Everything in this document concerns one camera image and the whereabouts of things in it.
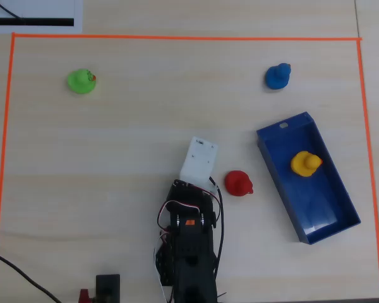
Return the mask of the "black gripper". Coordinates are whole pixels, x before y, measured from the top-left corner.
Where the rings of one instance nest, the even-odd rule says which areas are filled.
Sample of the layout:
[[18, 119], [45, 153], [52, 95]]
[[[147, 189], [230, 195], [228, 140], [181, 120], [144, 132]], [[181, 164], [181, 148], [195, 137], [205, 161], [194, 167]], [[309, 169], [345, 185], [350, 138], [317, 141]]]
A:
[[207, 217], [216, 217], [214, 196], [200, 187], [179, 179], [172, 183], [166, 201], [168, 201], [166, 208], [170, 213], [191, 215], [203, 213]]

